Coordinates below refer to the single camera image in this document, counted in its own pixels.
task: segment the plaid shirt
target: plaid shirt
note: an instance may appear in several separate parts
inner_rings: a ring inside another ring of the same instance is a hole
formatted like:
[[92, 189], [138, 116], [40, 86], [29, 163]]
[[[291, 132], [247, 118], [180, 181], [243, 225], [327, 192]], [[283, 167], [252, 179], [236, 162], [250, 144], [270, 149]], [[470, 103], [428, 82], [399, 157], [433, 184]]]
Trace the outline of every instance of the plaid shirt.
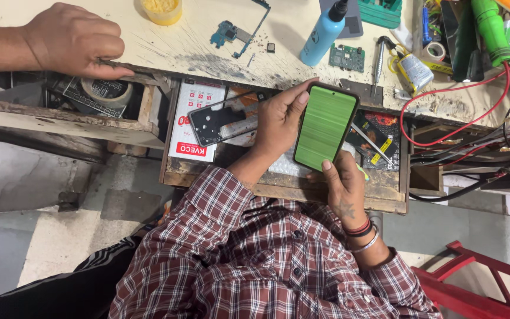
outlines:
[[141, 242], [110, 318], [437, 318], [397, 252], [360, 272], [327, 206], [253, 197], [210, 166]]

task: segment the striped pants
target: striped pants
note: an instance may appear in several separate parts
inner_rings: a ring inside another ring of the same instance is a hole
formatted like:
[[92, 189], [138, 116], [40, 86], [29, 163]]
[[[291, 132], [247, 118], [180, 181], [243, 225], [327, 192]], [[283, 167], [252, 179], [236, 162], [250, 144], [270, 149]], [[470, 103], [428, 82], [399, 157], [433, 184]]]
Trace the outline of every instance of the striped pants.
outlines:
[[107, 318], [117, 282], [140, 241], [140, 237], [126, 237], [90, 255], [74, 272], [37, 280], [0, 295], [0, 318]]

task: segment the black phone frame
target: black phone frame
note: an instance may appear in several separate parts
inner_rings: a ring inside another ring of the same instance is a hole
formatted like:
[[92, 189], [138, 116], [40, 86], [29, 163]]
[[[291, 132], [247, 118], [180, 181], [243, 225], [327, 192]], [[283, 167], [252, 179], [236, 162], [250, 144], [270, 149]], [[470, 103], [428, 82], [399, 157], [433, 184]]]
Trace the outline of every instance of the black phone frame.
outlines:
[[[338, 149], [336, 150], [336, 155], [334, 155], [334, 160], [333, 162], [336, 161], [337, 157], [338, 157], [338, 153], [339, 151], [342, 149], [342, 146], [344, 145], [344, 141], [346, 140], [346, 136], [347, 134], [350, 132], [350, 129], [351, 129], [351, 122], [353, 122], [354, 120], [354, 117], [355, 117], [355, 113], [358, 111], [358, 108], [360, 107], [360, 97], [359, 97], [359, 94], [357, 93], [354, 93], [354, 92], [351, 92], [351, 91], [348, 91], [346, 89], [343, 89], [341, 87], [337, 87], [337, 86], [333, 86], [333, 85], [329, 85], [329, 84], [326, 84], [326, 83], [322, 83], [322, 82], [312, 82], [309, 86], [308, 86], [308, 94], [310, 94], [310, 91], [312, 90], [313, 87], [322, 87], [323, 89], [327, 89], [327, 90], [330, 90], [330, 91], [334, 91], [334, 92], [337, 92], [337, 93], [340, 93], [340, 94], [344, 94], [344, 95], [349, 95], [351, 97], [354, 97], [355, 98], [355, 106], [354, 106], [354, 110], [351, 112], [351, 116], [350, 116], [350, 120], [347, 122], [347, 126], [346, 126], [346, 130], [344, 131], [344, 134], [342, 135], [342, 138], [339, 142], [339, 145], [338, 145]], [[297, 163], [299, 165], [302, 165], [304, 167], [307, 167], [313, 171], [315, 171], [316, 169], [315, 168], [312, 168], [308, 165], [305, 165], [305, 164], [302, 164], [300, 162], [298, 162], [295, 158], [296, 158], [296, 149], [298, 148], [298, 141], [300, 140], [300, 132], [302, 131], [302, 125], [304, 125], [304, 115], [306, 115], [306, 109], [304, 109], [304, 112], [302, 112], [302, 115], [300, 116], [300, 124], [299, 124], [299, 129], [298, 129], [298, 136], [296, 138], [296, 145], [294, 147], [294, 154], [292, 155], [292, 160], [294, 161], [294, 163]]]

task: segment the dirty table surface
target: dirty table surface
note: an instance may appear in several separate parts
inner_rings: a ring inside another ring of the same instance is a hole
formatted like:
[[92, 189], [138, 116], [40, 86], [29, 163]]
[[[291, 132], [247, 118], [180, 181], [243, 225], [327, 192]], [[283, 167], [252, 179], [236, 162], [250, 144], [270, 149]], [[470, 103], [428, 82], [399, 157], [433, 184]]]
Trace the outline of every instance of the dirty table surface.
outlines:
[[[0, 0], [0, 26], [24, 25], [53, 2], [54, 0]], [[364, 73], [329, 66], [329, 54], [324, 56], [320, 64], [311, 68], [300, 61], [299, 53], [320, 15], [318, 0], [267, 0], [272, 7], [269, 16], [259, 29], [254, 42], [239, 59], [233, 58], [232, 54], [241, 50], [243, 42], [236, 40], [216, 49], [215, 44], [210, 44], [210, 37], [224, 20], [252, 33], [265, 9], [249, 0], [183, 0], [182, 18], [168, 27], [152, 23], [140, 8], [139, 0], [65, 2], [82, 6], [121, 26], [125, 53], [116, 62], [132, 65], [135, 69], [158, 69], [170, 75], [179, 74], [181, 77], [204, 77], [259, 87], [286, 89], [314, 76], [320, 76], [322, 82], [330, 84], [337, 84], [340, 78], [371, 84], [373, 65], [377, 57], [375, 41], [381, 35], [394, 39], [388, 29], [364, 22], [363, 36], [336, 41], [336, 45], [363, 48]], [[413, 0], [403, 0], [401, 19], [409, 30], [413, 30], [412, 11]], [[269, 42], [275, 44], [276, 53], [266, 52]], [[247, 68], [253, 53], [256, 56]], [[385, 61], [390, 57], [387, 51], [384, 56]], [[427, 90], [465, 85], [448, 82], [443, 73], [436, 73], [435, 76], [435, 81], [427, 86]], [[379, 83], [384, 87], [382, 105], [372, 108], [392, 113], [400, 110], [403, 101], [393, 97], [393, 89], [403, 89], [402, 81], [402, 76], [391, 73], [385, 66]], [[492, 102], [499, 98], [503, 90], [501, 82], [494, 85], [486, 84], [469, 90], [430, 95], [411, 105], [410, 111], [415, 116], [464, 123], [483, 114]], [[478, 124], [485, 127], [497, 126], [508, 106], [509, 98], [506, 98], [492, 116]]]

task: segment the bracelet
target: bracelet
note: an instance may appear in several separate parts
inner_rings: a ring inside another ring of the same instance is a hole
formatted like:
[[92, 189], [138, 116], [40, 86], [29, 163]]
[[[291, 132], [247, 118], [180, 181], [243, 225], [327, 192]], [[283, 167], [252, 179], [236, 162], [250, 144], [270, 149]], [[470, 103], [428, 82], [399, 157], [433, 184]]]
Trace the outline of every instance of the bracelet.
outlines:
[[361, 232], [364, 232], [365, 229], [367, 229], [369, 227], [369, 223], [370, 223], [370, 220], [369, 220], [369, 217], [367, 217], [367, 220], [365, 221], [365, 223], [361, 227], [349, 229], [348, 231], [346, 231], [346, 233], [348, 233], [348, 234], [359, 234]]
[[379, 237], [379, 229], [377, 229], [377, 225], [373, 224], [373, 226], [375, 227], [375, 237], [373, 237], [371, 242], [369, 242], [367, 245], [365, 245], [364, 248], [361, 248], [361, 249], [358, 249], [358, 250], [350, 250], [350, 253], [352, 253], [352, 254], [361, 253], [362, 251], [364, 251], [364, 250], [368, 249], [369, 247], [373, 246], [373, 244], [377, 241], [377, 238]]
[[361, 233], [346, 233], [349, 237], [363, 237], [369, 233], [371, 233], [371, 229], [373, 229], [373, 223], [368, 219], [367, 220], [367, 228], [362, 230]]

